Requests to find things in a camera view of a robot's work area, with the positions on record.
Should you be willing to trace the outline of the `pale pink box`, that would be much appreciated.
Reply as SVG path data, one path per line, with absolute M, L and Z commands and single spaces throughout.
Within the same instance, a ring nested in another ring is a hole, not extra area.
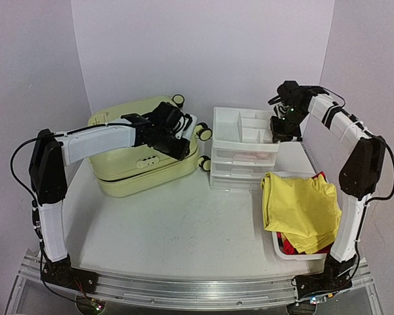
M 274 155 L 266 152 L 237 152 L 232 160 L 236 162 L 270 163 Z

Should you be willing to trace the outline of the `white plastic drawer organizer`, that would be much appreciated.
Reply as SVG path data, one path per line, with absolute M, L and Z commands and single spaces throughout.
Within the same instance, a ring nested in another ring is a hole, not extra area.
M 258 190 L 264 176 L 274 169 L 279 144 L 273 143 L 270 129 L 273 112 L 215 107 L 211 138 L 209 184 L 213 190 Z M 237 152 L 266 152 L 270 163 L 236 162 Z

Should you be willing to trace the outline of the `pale green hard-shell suitcase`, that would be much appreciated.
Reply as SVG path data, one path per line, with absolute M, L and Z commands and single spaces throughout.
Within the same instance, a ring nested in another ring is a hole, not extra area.
M 135 100 L 95 112 L 88 124 L 99 125 L 127 114 L 146 116 L 161 102 L 182 108 L 184 101 L 181 94 Z M 121 198 L 189 175 L 201 161 L 208 168 L 209 158 L 199 155 L 197 140 L 207 141 L 211 134 L 206 123 L 198 123 L 190 140 L 189 153 L 182 161 L 143 145 L 98 154 L 90 157 L 89 162 L 102 190 L 109 196 Z

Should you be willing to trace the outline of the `red garment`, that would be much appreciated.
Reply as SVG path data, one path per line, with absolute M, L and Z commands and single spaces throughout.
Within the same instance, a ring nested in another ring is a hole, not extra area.
M 298 252 L 297 249 L 289 242 L 289 240 L 285 237 L 285 235 L 281 232 L 276 233 L 276 238 L 275 240 L 278 242 L 278 247 L 279 251 L 287 256 L 292 256 L 292 255 L 305 255 L 306 252 Z M 323 247 L 322 249 L 318 250 L 314 254 L 327 254 L 331 250 L 331 246 L 333 244 L 329 244 L 326 247 Z

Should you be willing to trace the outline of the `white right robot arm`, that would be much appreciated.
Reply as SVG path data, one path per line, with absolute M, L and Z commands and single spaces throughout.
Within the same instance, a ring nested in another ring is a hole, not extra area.
M 359 268 L 359 241 L 366 212 L 382 173 L 383 159 L 391 148 L 370 132 L 361 120 L 340 106 L 328 93 L 278 94 L 268 101 L 274 108 L 273 140 L 291 140 L 306 116 L 318 119 L 347 148 L 349 157 L 339 173 L 343 213 L 339 230 L 319 274 L 295 276 L 299 295 L 335 292 L 351 287 Z

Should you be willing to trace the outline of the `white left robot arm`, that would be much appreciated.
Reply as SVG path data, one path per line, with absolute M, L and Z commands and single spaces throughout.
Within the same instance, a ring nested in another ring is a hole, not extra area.
M 35 146 L 26 189 L 33 198 L 33 227 L 45 256 L 48 282 L 68 287 L 78 273 L 72 268 L 62 222 L 68 189 L 65 167 L 104 152 L 139 146 L 181 161 L 190 152 L 196 122 L 192 114 L 127 114 L 60 134 L 44 129 L 31 140 Z

